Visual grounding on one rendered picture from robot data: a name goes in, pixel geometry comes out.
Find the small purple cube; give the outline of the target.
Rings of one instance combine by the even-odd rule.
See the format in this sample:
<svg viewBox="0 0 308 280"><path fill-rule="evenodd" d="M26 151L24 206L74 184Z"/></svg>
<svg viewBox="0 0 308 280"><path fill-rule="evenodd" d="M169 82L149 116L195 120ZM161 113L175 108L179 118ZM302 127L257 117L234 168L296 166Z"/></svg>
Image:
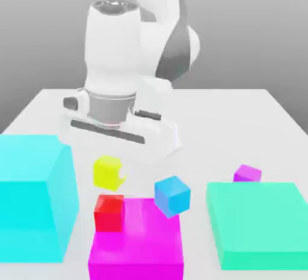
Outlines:
<svg viewBox="0 0 308 280"><path fill-rule="evenodd" d="M248 165L241 165L233 176L234 182L260 182L262 171Z"/></svg>

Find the large magenta box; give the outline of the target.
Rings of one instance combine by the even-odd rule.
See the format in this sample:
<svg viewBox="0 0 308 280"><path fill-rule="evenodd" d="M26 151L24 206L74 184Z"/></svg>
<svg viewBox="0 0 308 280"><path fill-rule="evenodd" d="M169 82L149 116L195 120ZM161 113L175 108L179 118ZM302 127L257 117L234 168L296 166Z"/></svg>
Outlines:
<svg viewBox="0 0 308 280"><path fill-rule="evenodd" d="M183 280L179 216L167 218L152 198L125 198L121 232L96 232L90 280Z"/></svg>

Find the large mint green box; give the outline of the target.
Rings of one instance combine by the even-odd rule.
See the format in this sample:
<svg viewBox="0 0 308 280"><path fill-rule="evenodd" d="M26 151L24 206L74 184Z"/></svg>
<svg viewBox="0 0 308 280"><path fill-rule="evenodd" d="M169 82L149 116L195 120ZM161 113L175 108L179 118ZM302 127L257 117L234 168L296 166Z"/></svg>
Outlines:
<svg viewBox="0 0 308 280"><path fill-rule="evenodd" d="M294 183L210 182L206 204L223 270L308 270L308 202Z"/></svg>

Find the small yellow cube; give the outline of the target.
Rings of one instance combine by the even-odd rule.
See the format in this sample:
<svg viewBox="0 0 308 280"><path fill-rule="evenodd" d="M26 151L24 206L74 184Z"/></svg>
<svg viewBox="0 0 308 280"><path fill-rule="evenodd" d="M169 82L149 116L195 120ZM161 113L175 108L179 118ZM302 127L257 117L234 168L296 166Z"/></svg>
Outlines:
<svg viewBox="0 0 308 280"><path fill-rule="evenodd" d="M93 184L107 190L116 191L126 180L120 178L121 160L118 157L103 155L93 164Z"/></svg>

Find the small red cube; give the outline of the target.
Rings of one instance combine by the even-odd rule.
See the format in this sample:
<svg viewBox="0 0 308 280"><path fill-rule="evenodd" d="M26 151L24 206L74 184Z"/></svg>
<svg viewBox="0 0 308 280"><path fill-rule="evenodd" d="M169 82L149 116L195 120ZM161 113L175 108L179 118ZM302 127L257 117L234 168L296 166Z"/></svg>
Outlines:
<svg viewBox="0 0 308 280"><path fill-rule="evenodd" d="M100 194L94 208L96 232L121 232L125 216L123 195Z"/></svg>

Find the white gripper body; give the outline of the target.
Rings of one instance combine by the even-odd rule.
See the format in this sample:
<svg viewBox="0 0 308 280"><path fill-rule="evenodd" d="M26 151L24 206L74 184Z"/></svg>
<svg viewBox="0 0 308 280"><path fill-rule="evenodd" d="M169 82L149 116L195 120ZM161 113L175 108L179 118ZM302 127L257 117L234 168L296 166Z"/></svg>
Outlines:
<svg viewBox="0 0 308 280"><path fill-rule="evenodd" d="M162 118L153 120L128 113L118 129L103 129L89 118L64 111L60 115L59 140L73 151L153 164L182 147L176 123Z"/></svg>

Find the small blue cube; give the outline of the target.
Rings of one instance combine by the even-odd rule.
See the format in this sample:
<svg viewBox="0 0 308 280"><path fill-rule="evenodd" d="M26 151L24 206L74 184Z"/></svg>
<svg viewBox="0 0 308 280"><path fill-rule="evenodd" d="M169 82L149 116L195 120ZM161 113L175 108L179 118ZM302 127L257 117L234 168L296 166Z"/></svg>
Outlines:
<svg viewBox="0 0 308 280"><path fill-rule="evenodd" d="M189 210L191 189L178 176L157 181L154 187L155 204L167 218Z"/></svg>

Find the large cyan box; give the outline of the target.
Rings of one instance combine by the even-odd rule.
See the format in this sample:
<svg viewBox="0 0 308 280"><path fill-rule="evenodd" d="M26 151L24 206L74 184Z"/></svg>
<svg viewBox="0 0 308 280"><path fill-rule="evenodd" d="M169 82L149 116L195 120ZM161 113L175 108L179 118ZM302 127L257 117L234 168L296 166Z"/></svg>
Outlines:
<svg viewBox="0 0 308 280"><path fill-rule="evenodd" d="M0 263L60 263L79 212L72 149L0 135Z"/></svg>

